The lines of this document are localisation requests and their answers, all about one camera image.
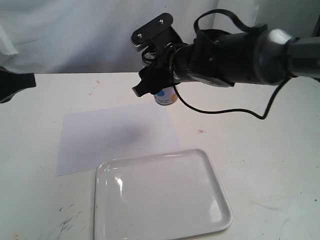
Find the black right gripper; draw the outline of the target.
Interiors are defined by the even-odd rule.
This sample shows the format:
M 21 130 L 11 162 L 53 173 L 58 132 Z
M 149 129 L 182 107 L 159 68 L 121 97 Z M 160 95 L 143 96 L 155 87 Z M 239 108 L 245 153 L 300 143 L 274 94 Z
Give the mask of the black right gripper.
M 192 83 L 188 63 L 194 44 L 169 44 L 163 52 L 152 51 L 149 47 L 142 50 L 143 69 L 138 72 L 140 82 L 132 88 L 140 98 L 146 94 L 155 95 L 162 89 L 180 83 Z

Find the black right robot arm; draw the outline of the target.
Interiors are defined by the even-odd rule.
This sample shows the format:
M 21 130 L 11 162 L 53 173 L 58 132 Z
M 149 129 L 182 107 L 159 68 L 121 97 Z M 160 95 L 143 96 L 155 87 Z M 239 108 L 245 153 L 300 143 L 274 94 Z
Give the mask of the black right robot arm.
M 229 88 L 237 83 L 279 85 L 286 78 L 320 77 L 319 37 L 297 38 L 280 29 L 259 34 L 228 34 L 207 29 L 192 44 L 172 27 L 142 27 L 132 35 L 143 55 L 153 59 L 139 71 L 133 87 L 141 97 L 187 82 Z

